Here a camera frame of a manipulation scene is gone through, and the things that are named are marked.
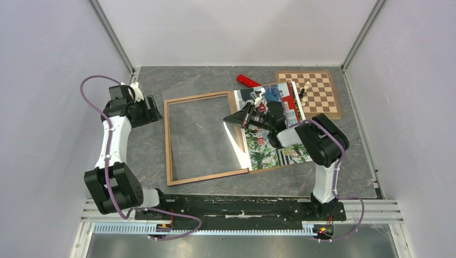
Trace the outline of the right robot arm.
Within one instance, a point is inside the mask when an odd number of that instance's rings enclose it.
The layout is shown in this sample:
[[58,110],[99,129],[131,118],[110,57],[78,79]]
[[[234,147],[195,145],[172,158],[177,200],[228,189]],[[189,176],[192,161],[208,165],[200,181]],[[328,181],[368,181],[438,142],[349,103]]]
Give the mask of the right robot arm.
[[296,125],[286,124],[286,113],[280,108],[262,112],[253,103],[223,118],[223,121],[245,130],[264,129],[272,147],[283,149],[302,144],[316,165],[315,185],[310,196],[310,208],[305,216],[319,220],[343,218],[344,208],[337,194],[340,164],[350,143],[345,134],[324,114],[315,115]]

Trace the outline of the wooden picture frame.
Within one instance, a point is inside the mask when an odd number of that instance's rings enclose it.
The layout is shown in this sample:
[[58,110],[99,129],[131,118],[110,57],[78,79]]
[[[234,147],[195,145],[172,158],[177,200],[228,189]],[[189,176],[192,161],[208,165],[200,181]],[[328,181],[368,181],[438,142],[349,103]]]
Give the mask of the wooden picture frame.
[[227,171],[227,172],[223,172],[223,173],[217,173],[217,174],[205,175],[205,176],[199,176],[199,177],[193,177],[193,178],[188,178],[188,179],[183,179],[183,180],[173,179],[173,152],[172,152],[172,139],[171,139],[171,133],[170,133],[169,107],[174,104],[196,102],[196,101],[202,101],[202,100],[206,100],[206,99],[213,99],[213,98],[219,98],[219,97],[227,98],[231,113],[234,113],[237,111],[236,100],[235,100],[233,91],[211,92],[211,93],[206,93],[206,94],[201,94],[201,95],[193,95],[193,96],[167,99],[164,101],[163,119],[164,119],[164,126],[165,126],[166,177],[167,177],[167,185],[169,187],[249,173],[248,168],[242,168],[239,170]]

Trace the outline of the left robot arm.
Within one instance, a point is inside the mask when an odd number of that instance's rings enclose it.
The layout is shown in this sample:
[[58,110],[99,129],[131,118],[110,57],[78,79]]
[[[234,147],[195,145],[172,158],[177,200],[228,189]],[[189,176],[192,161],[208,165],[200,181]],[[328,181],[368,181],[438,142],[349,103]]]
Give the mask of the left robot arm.
[[103,141],[93,170],[84,174],[85,185],[101,214],[138,207],[144,193],[126,163],[127,143],[132,129],[162,119],[152,95],[144,96],[139,82],[109,89],[101,121]]

